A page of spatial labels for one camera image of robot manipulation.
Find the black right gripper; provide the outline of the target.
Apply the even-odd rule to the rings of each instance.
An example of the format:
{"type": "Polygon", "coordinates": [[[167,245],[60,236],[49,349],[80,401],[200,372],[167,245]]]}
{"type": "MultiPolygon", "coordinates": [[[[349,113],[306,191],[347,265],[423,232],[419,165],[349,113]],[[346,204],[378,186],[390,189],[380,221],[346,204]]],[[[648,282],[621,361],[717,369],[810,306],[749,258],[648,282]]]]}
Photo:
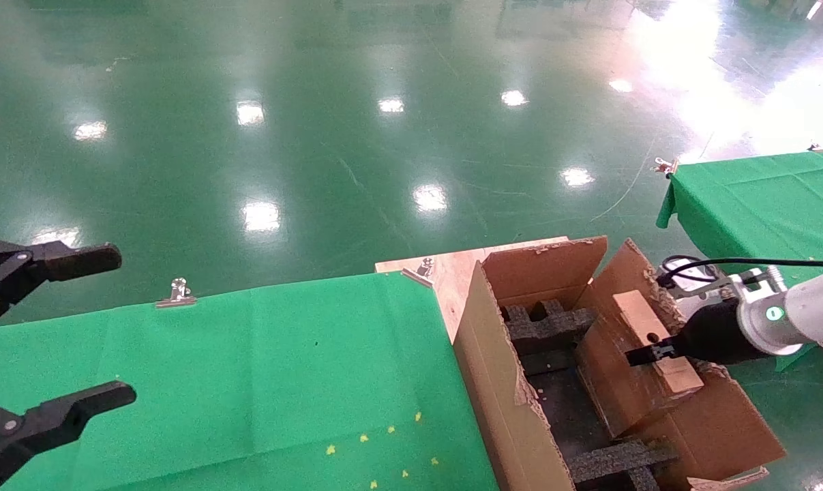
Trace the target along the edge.
{"type": "Polygon", "coordinates": [[[738,322],[738,299],[726,299],[695,311],[673,341],[660,341],[625,353],[629,366],[648,366],[681,355],[720,366],[735,366],[761,358],[738,322]]]}

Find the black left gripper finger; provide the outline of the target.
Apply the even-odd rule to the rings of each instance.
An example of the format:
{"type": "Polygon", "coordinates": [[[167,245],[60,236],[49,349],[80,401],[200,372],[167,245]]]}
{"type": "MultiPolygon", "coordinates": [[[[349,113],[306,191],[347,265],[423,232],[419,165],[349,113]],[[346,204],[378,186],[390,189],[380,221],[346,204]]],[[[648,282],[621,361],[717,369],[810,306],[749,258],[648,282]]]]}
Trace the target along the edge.
{"type": "Polygon", "coordinates": [[[111,381],[44,401],[22,415],[0,407],[0,487],[38,454],[77,441],[93,417],[136,399],[131,385],[111,381]]]}
{"type": "Polygon", "coordinates": [[[112,243],[71,248],[61,241],[34,245],[0,241],[0,318],[45,282],[95,276],[121,265],[121,252],[112,243]]]}

